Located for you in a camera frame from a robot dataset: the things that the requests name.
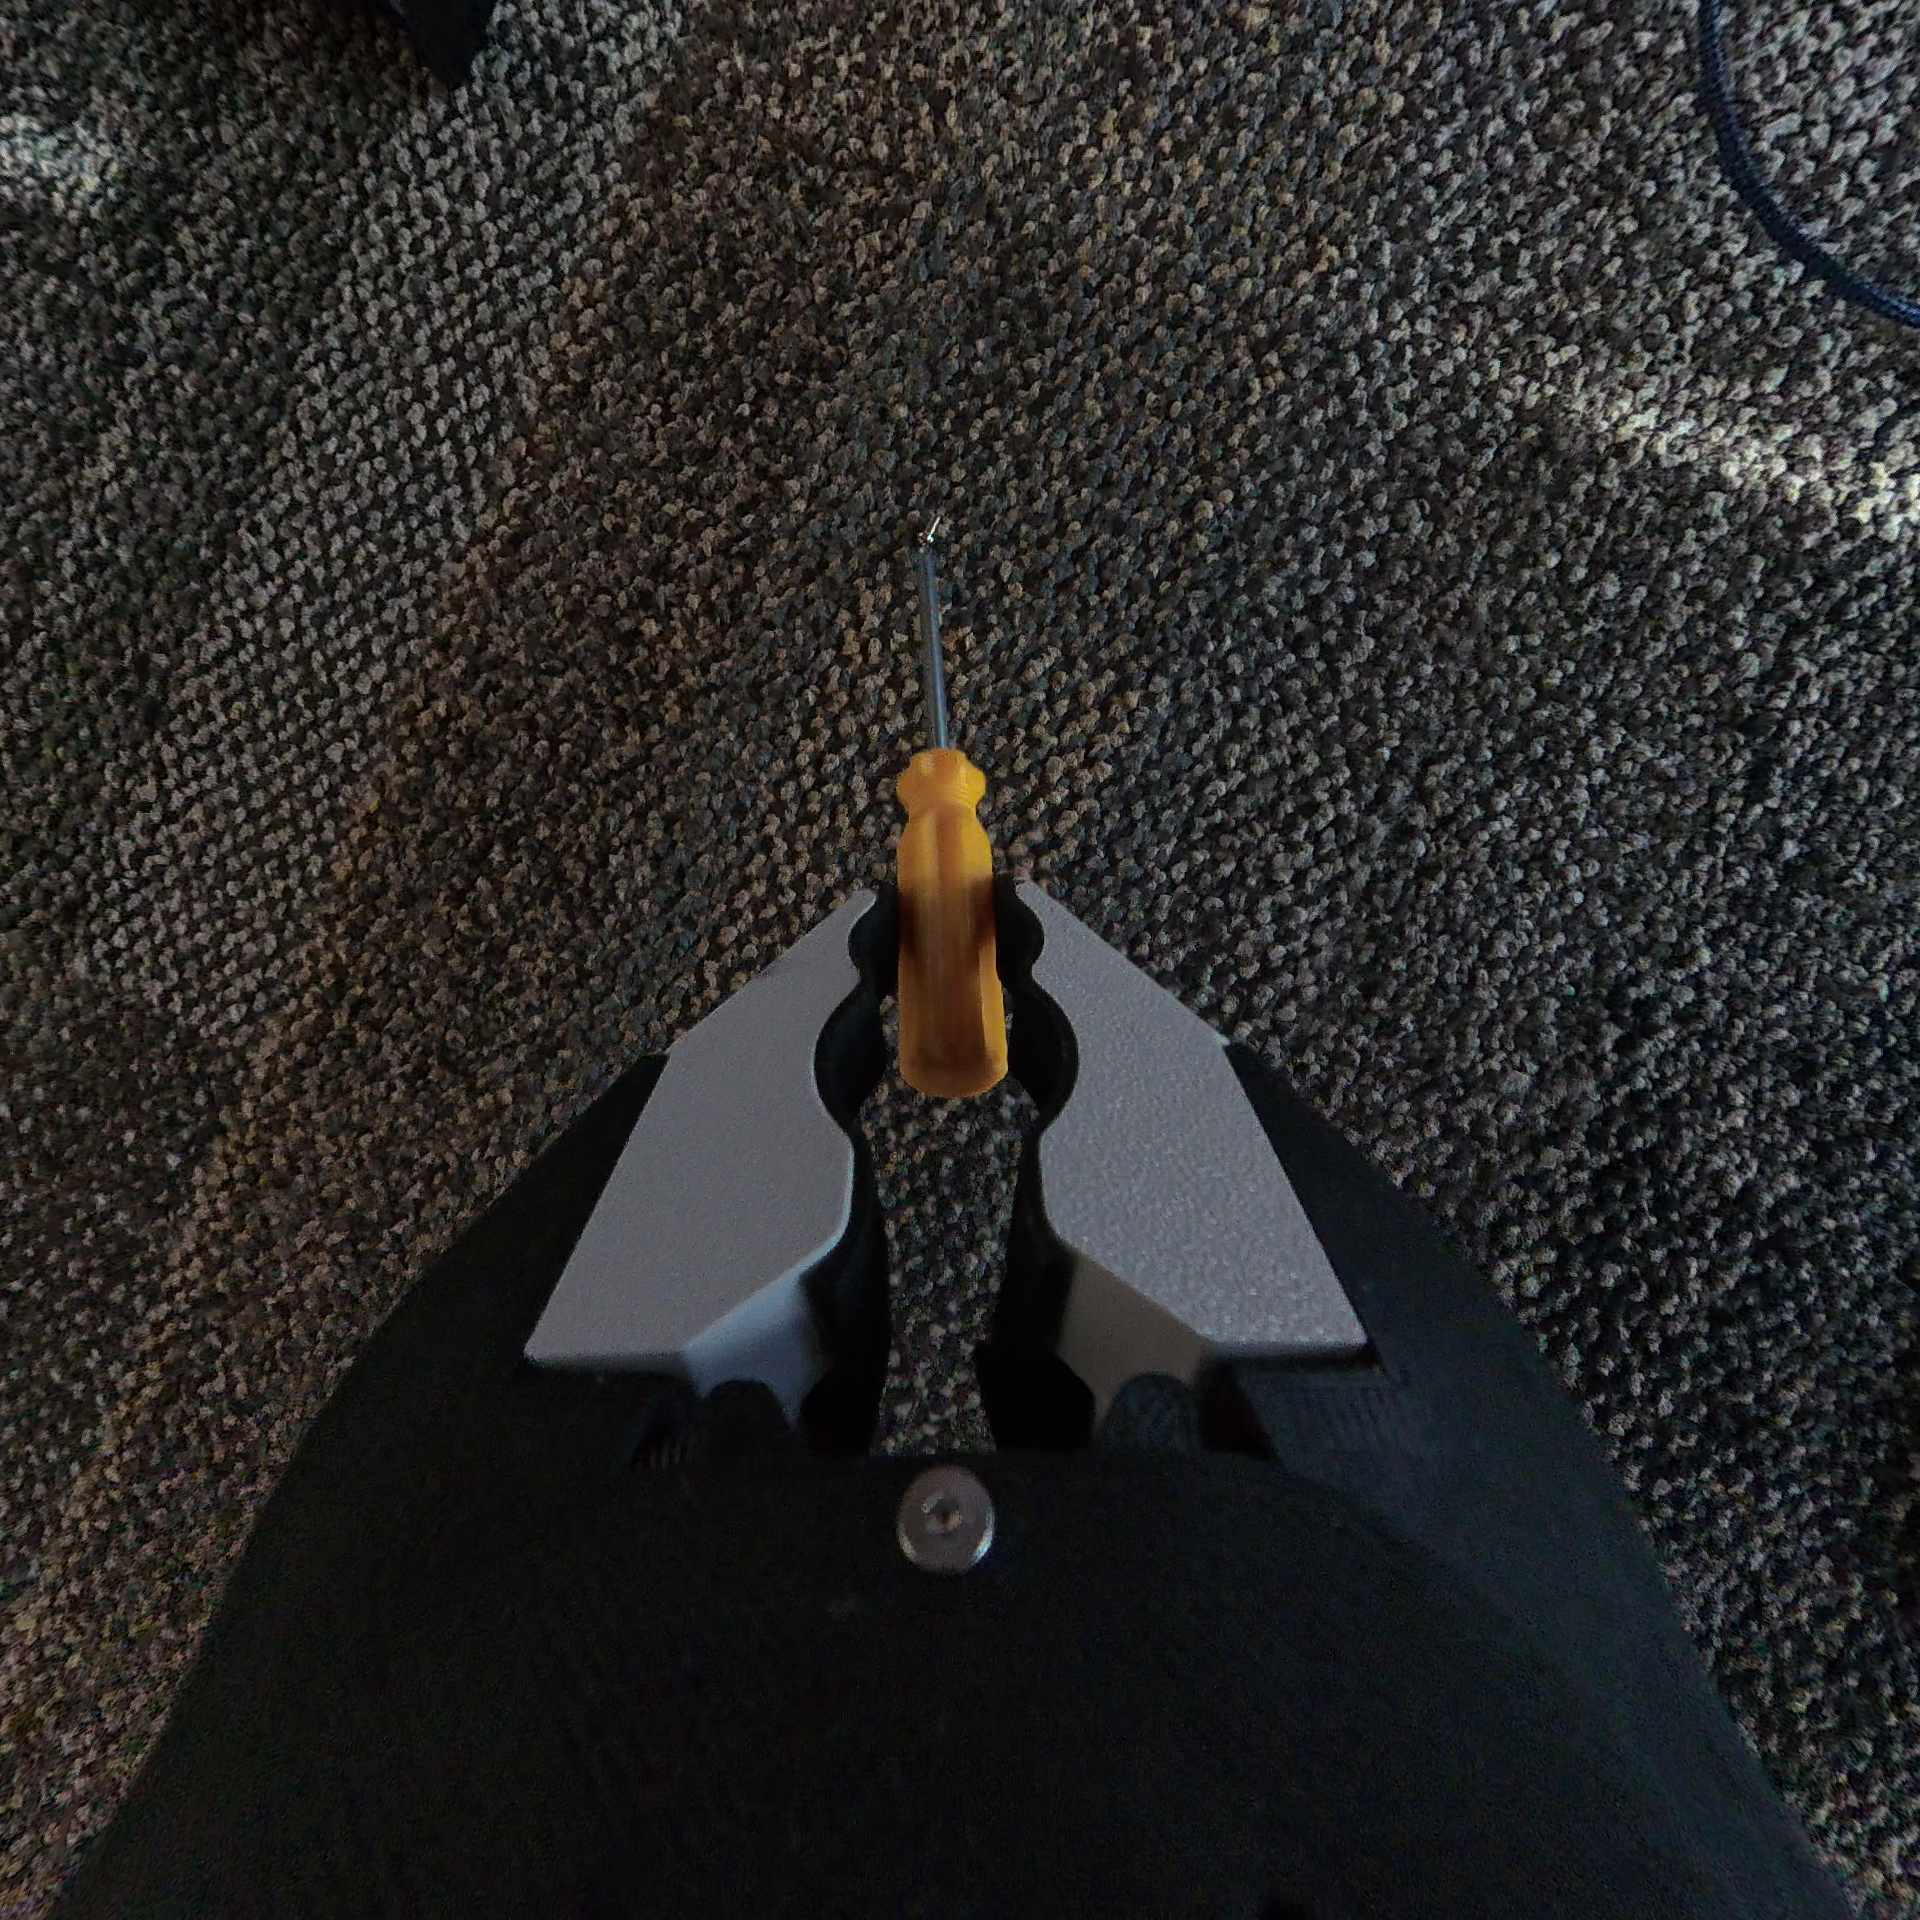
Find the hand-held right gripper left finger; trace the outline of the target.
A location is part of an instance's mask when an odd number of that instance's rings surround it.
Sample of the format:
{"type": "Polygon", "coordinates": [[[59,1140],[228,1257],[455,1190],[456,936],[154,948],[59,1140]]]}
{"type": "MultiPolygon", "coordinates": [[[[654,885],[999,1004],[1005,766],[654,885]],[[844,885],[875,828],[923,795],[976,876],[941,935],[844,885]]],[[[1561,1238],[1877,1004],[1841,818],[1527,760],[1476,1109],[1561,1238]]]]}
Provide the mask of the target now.
{"type": "Polygon", "coordinates": [[[760,1380],[811,1445],[869,1454],[891,1320],[859,1113],[893,936],[891,890],[855,890],[669,1049],[530,1361],[760,1380]]]}

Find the dark furniture foot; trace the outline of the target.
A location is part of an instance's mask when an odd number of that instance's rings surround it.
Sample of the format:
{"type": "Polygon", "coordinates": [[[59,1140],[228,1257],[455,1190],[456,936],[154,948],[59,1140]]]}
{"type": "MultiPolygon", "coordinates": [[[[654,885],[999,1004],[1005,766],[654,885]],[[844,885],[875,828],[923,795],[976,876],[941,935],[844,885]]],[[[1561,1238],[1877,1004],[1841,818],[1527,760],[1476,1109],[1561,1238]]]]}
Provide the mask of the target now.
{"type": "Polygon", "coordinates": [[[425,68],[447,89],[463,86],[485,49],[492,0],[395,0],[384,2],[425,68]]]}

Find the orange handled screwdriver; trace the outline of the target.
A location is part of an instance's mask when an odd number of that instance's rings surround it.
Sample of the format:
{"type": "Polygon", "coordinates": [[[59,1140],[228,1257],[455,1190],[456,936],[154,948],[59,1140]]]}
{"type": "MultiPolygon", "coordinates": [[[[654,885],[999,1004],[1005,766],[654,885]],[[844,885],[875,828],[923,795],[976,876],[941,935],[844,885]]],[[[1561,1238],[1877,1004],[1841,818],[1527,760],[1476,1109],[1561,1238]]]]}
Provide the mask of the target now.
{"type": "Polygon", "coordinates": [[[997,971],[997,862],[978,766],[946,723],[936,545],[916,542],[921,681],[929,744],[899,779],[899,1068],[927,1097],[978,1097],[1010,1068],[997,971]]]}

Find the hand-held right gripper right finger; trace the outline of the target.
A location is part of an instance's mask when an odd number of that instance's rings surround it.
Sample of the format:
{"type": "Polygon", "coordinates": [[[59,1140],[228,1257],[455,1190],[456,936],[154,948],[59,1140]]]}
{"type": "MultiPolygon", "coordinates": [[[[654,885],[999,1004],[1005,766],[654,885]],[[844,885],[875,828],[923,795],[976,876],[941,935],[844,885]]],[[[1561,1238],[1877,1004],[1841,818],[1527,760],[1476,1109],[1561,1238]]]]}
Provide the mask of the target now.
{"type": "Polygon", "coordinates": [[[999,1445],[1084,1445],[1136,1379],[1346,1367],[1367,1333],[1228,1040],[1036,882],[999,882],[1010,1063],[1036,1104],[978,1398],[999,1445]]]}

